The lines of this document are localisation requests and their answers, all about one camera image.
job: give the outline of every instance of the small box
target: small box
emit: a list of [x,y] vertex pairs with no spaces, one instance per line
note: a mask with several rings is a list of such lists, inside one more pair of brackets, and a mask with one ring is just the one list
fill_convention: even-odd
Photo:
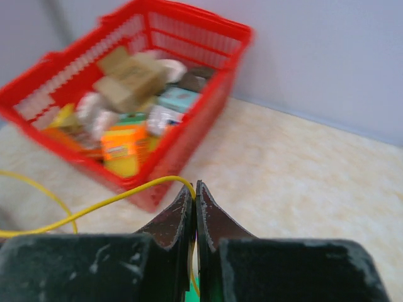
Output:
[[199,94],[178,87],[172,87],[158,97],[158,103],[168,109],[185,113],[197,100]]
[[93,159],[102,159],[101,145],[94,141],[88,132],[67,133],[62,128],[47,128],[42,130],[42,133],[73,151]]
[[141,166],[148,156],[148,136],[145,118],[125,118],[112,126],[102,137],[105,161],[135,157]]
[[154,136],[160,137],[166,132],[169,121],[180,123],[182,117],[182,113],[155,105],[147,119],[148,132]]
[[214,76],[215,70],[209,67],[194,67],[184,74],[178,87],[190,91],[201,92],[207,82]]

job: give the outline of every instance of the yellow wire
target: yellow wire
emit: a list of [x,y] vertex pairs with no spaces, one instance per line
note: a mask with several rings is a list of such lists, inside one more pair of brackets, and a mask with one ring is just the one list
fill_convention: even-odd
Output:
[[[0,237],[5,237],[5,238],[11,238],[11,237],[15,237],[15,236],[20,236],[20,235],[32,235],[32,234],[39,234],[39,233],[45,233],[47,231],[50,230],[54,230],[56,228],[61,227],[62,225],[65,225],[69,222],[71,222],[73,224],[73,231],[74,233],[78,233],[77,230],[77,225],[76,225],[76,219],[92,212],[95,211],[99,208],[102,208],[103,206],[106,206],[108,204],[114,203],[115,201],[124,199],[126,197],[129,197],[130,195],[139,193],[141,191],[144,191],[146,189],[148,189],[149,187],[152,186],[156,186],[158,184],[161,184],[163,182],[166,181],[180,181],[182,182],[188,189],[189,192],[191,194],[192,200],[195,201],[196,199],[196,191],[195,189],[193,189],[192,185],[190,184],[190,182],[188,182],[186,179],[179,177],[179,176],[165,176],[165,177],[161,177],[161,178],[157,178],[154,179],[153,181],[147,182],[139,187],[135,187],[129,191],[126,191],[124,193],[121,193],[119,195],[116,195],[114,197],[108,198],[104,201],[101,201],[99,203],[96,203],[76,214],[72,214],[71,211],[69,210],[69,208],[65,205],[65,203],[59,199],[54,193],[50,192],[48,189],[46,189],[45,187],[43,187],[41,184],[37,183],[36,181],[33,181],[32,179],[23,176],[21,174],[17,174],[14,172],[10,172],[10,171],[4,171],[4,170],[0,170],[0,175],[5,175],[5,176],[9,176],[15,179],[19,179],[23,182],[26,182],[27,184],[37,188],[39,191],[43,192],[44,194],[46,194],[47,196],[49,196],[50,198],[52,198],[54,201],[56,201],[63,210],[65,210],[65,212],[69,215],[67,218],[64,218],[60,221],[57,221],[55,223],[52,223],[50,225],[47,226],[43,226],[41,228],[37,228],[36,230],[30,230],[30,231],[3,231],[0,230]],[[193,283],[193,287],[195,288],[196,294],[200,297],[200,291],[198,289],[198,286],[196,284],[196,280],[195,280],[195,275],[193,273],[193,268],[191,267],[191,271],[190,271],[190,276],[191,276],[191,281]]]
[[[65,205],[65,203],[64,203],[60,198],[58,198],[54,193],[50,192],[47,188],[45,188],[43,185],[37,183],[36,181],[34,181],[34,180],[32,180],[32,179],[30,179],[30,178],[24,176],[24,175],[21,175],[21,174],[18,174],[18,173],[14,173],[14,172],[10,172],[10,171],[0,170],[0,175],[4,175],[4,176],[8,176],[8,177],[11,177],[11,178],[18,179],[19,181],[23,181],[23,182],[25,182],[25,183],[27,183],[27,184],[29,184],[29,185],[31,185],[31,186],[37,188],[39,191],[43,192],[45,195],[49,196],[49,197],[52,198],[54,201],[56,201],[56,202],[60,205],[60,207],[61,207],[69,216],[72,215],[70,209]],[[73,225],[73,232],[74,232],[75,234],[77,234],[77,233],[78,233],[78,229],[77,229],[76,222],[75,222],[75,221],[72,221],[71,224]],[[17,234],[18,232],[13,232],[13,233],[16,234],[16,235],[13,235],[13,236],[22,235],[22,234]],[[7,238],[13,237],[13,236],[2,236],[2,235],[0,235],[0,237],[7,237]]]

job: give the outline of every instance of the green item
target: green item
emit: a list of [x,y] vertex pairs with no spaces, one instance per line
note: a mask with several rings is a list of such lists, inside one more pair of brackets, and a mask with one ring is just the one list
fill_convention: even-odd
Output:
[[127,116],[122,118],[116,125],[136,125],[140,124],[147,119],[144,113],[136,113],[134,116]]
[[[196,277],[196,284],[200,288],[199,278],[197,278],[197,277]],[[190,282],[190,291],[186,292],[186,296],[185,296],[184,300],[185,300],[185,302],[199,302],[200,301],[200,298],[197,296],[192,282]]]

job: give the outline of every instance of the basket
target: basket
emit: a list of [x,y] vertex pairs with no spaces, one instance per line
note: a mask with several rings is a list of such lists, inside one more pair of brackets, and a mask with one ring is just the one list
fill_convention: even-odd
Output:
[[[46,54],[35,66],[0,90],[0,114],[32,140],[62,157],[116,193],[155,178],[178,175],[222,112],[239,61],[252,39],[250,27],[193,6],[163,0],[134,0],[99,19],[98,27],[61,52]],[[121,178],[100,163],[45,136],[46,128],[68,103],[78,103],[103,74],[96,61],[119,45],[130,53],[158,50],[188,67],[218,72],[183,122],[167,133],[136,176]],[[154,211],[169,183],[128,198]]]

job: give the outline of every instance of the gray wall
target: gray wall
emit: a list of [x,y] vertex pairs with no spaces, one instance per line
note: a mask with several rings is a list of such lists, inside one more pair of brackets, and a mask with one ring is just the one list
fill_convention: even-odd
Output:
[[[125,2],[58,0],[74,38]],[[402,1],[185,2],[256,29],[234,96],[403,145]]]
[[0,1],[0,87],[18,77],[42,55],[62,48],[37,0]]

